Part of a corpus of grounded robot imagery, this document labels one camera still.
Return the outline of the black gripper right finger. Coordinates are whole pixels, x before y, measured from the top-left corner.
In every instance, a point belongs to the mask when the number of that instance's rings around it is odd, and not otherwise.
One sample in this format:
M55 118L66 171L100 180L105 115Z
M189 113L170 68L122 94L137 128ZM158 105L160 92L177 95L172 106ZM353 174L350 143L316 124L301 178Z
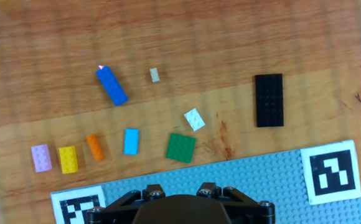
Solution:
M196 196L208 198L204 205L215 218L226 218L229 223L275 224L274 203L253 200L235 187L219 187L215 182L204 182Z

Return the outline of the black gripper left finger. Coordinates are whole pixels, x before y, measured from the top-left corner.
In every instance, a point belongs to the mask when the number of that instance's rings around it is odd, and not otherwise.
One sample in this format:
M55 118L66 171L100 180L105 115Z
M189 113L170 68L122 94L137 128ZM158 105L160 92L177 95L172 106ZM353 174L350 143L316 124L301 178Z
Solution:
M147 185L142 191L131 190L105 208L93 207L87 210L85 223L132 223L141 205L165 196L159 184Z

